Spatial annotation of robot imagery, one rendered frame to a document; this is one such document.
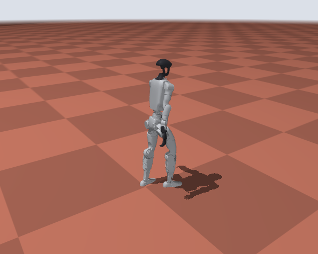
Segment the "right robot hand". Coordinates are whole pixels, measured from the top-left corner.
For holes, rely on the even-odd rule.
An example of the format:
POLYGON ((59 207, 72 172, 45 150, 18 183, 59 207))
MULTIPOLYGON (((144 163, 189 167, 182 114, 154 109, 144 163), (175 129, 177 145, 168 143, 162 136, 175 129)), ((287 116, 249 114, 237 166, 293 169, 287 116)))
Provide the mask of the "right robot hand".
POLYGON ((166 136, 166 132, 167 130, 165 130, 164 126, 161 126, 161 132, 163 133, 163 143, 160 145, 160 147, 163 147, 166 145, 166 140, 167 140, 167 136, 166 136))

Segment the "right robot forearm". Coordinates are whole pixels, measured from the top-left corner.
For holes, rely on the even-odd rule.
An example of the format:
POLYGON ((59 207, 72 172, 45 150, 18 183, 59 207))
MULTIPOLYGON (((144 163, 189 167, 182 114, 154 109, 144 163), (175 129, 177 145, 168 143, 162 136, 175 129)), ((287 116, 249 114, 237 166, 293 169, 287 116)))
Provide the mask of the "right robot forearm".
MULTIPOLYGON (((169 117, 169 113, 171 110, 171 106, 170 105, 166 105, 164 108, 164 111, 162 112, 162 118, 161 118, 161 126, 165 127, 165 130, 167 129, 167 122, 168 122, 168 117, 169 117)), ((161 130, 161 126, 160 126, 160 130, 161 130)))

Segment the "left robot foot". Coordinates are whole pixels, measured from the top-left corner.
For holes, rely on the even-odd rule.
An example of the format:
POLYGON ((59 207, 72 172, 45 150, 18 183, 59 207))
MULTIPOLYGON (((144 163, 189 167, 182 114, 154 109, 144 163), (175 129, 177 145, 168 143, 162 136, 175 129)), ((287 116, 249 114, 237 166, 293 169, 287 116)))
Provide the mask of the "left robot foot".
POLYGON ((154 182, 154 181, 156 181, 155 178, 149 178, 147 182, 145 182, 145 179, 144 179, 144 180, 142 180, 142 181, 140 182, 140 186, 145 186, 145 185, 150 184, 150 183, 152 183, 152 182, 154 182))

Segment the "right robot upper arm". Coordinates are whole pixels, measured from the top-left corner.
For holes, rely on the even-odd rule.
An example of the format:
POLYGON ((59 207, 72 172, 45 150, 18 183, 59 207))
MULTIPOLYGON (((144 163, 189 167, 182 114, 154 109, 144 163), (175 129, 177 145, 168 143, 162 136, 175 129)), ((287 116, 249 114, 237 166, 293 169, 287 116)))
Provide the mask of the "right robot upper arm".
POLYGON ((162 106, 163 110, 164 110, 166 105, 169 105, 169 101, 171 100, 172 92, 174 91, 174 85, 165 81, 164 90, 165 90, 165 93, 164 93, 163 106, 162 106))

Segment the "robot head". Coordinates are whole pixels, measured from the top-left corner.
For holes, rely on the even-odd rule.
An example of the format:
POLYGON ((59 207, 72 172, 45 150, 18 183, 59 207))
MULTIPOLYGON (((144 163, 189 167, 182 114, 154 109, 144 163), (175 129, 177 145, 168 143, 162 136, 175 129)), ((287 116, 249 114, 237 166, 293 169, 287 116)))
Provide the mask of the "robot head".
POLYGON ((163 70, 163 73, 159 73, 158 77, 155 78, 156 80, 162 80, 169 74, 170 67, 172 66, 171 62, 169 62, 166 59, 160 59, 156 63, 157 66, 161 66, 161 69, 163 70), (167 68, 167 73, 165 73, 165 67, 167 68))

